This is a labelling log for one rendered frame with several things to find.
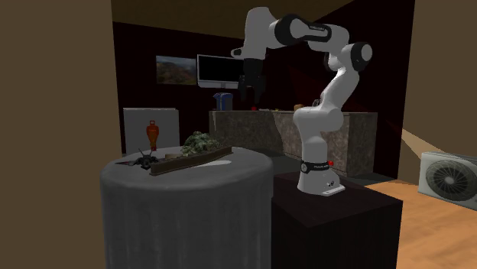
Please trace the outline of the white cabinet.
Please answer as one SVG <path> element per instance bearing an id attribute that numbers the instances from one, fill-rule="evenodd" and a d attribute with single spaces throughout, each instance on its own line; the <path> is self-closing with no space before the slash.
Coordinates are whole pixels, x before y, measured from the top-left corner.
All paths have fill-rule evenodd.
<path id="1" fill-rule="evenodd" d="M 157 148 L 180 145 L 179 111 L 175 108 L 123 108 L 125 153 L 150 149 L 147 127 L 158 126 Z"/>

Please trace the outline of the round grey covered table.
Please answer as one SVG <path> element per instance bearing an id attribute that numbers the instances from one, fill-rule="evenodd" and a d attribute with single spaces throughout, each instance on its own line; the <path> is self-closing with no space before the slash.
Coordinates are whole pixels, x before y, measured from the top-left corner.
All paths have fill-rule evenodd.
<path id="1" fill-rule="evenodd" d="M 271 269 L 274 166 L 241 147 L 158 176 L 123 160 L 100 174 L 105 269 Z"/>

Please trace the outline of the orange figure bottle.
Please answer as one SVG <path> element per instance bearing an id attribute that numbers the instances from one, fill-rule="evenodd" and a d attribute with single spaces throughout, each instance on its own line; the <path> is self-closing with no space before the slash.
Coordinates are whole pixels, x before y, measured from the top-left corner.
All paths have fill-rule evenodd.
<path id="1" fill-rule="evenodd" d="M 157 138 L 159 135 L 159 127 L 155 124 L 155 120 L 150 120 L 149 126 L 146 127 L 146 134 L 150 142 L 150 148 L 152 151 L 157 150 Z"/>

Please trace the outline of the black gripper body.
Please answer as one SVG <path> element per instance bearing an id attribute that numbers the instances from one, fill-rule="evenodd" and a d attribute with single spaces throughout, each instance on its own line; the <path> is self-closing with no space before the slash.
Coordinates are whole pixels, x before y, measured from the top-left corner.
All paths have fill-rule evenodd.
<path id="1" fill-rule="evenodd" d="M 262 75 L 263 60 L 246 58 L 243 60 L 243 74 L 239 77 L 238 87 L 253 87 L 262 89 L 265 85 L 265 77 Z"/>

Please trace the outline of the stone kitchen counter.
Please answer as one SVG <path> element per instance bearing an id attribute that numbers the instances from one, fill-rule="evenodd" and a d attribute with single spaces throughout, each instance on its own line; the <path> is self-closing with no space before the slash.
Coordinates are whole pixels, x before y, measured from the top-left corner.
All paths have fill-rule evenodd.
<path id="1" fill-rule="evenodd" d="M 292 111 L 211 111 L 209 134 L 221 144 L 301 159 L 302 142 Z M 333 170 L 345 177 L 374 168 L 378 114 L 345 112 L 337 131 L 323 132 Z"/>

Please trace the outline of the small black drone toy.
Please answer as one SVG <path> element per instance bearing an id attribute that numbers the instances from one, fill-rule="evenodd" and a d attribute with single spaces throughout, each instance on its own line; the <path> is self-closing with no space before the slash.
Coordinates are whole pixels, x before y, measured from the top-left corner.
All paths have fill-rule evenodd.
<path id="1" fill-rule="evenodd" d="M 116 164 L 126 165 L 130 167 L 138 165 L 144 170 L 149 170 L 152 164 L 157 163 L 159 161 L 157 157 L 152 155 L 153 152 L 154 151 L 151 150 L 149 154 L 144 154 L 142 151 L 140 151 L 141 156 L 136 160 L 120 161 L 116 162 Z"/>

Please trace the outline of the long brown planter with plant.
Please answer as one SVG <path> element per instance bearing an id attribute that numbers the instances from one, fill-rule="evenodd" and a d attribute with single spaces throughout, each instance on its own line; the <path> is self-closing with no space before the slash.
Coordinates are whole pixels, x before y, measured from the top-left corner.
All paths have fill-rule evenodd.
<path id="1" fill-rule="evenodd" d="M 231 153 L 231 146 L 224 146 L 208 133 L 195 131 L 186 139 L 178 154 L 165 154 L 164 157 L 151 163 L 150 175 L 158 176 L 175 170 L 196 167 Z"/>

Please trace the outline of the white framed monitor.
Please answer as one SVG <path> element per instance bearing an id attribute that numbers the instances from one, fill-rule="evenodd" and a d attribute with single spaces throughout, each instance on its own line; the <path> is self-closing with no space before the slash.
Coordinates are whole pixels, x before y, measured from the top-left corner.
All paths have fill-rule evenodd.
<path id="1" fill-rule="evenodd" d="M 198 54 L 197 85 L 201 88 L 237 89 L 243 75 L 243 60 Z"/>

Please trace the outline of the white air conditioner unit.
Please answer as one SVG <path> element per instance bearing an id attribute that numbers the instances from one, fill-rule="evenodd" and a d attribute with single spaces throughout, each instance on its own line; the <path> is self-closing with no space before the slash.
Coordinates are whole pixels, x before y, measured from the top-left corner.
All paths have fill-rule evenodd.
<path id="1" fill-rule="evenodd" d="M 423 152 L 418 192 L 477 211 L 477 157 Z"/>

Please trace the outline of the dark robot stand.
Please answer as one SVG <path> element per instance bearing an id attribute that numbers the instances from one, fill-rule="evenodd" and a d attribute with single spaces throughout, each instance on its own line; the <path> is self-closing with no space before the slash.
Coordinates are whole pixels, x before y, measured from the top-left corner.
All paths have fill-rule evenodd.
<path id="1" fill-rule="evenodd" d="M 271 269 L 397 269 L 401 200 L 346 179 L 342 192 L 315 196 L 298 178 L 274 177 Z"/>

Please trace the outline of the landscape wall picture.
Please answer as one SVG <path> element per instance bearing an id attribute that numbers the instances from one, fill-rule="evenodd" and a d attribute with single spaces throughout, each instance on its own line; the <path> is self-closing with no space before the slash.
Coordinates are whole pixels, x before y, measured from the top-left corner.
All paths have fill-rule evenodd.
<path id="1" fill-rule="evenodd" d="M 196 60 L 156 56 L 157 84 L 196 85 Z"/>

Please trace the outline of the blue appliance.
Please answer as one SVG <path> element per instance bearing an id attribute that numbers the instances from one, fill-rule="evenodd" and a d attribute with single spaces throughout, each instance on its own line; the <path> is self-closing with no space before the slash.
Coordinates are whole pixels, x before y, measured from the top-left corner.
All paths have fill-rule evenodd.
<path id="1" fill-rule="evenodd" d="M 213 95 L 216 100 L 217 111 L 231 111 L 233 110 L 233 94 L 228 92 L 218 92 Z"/>

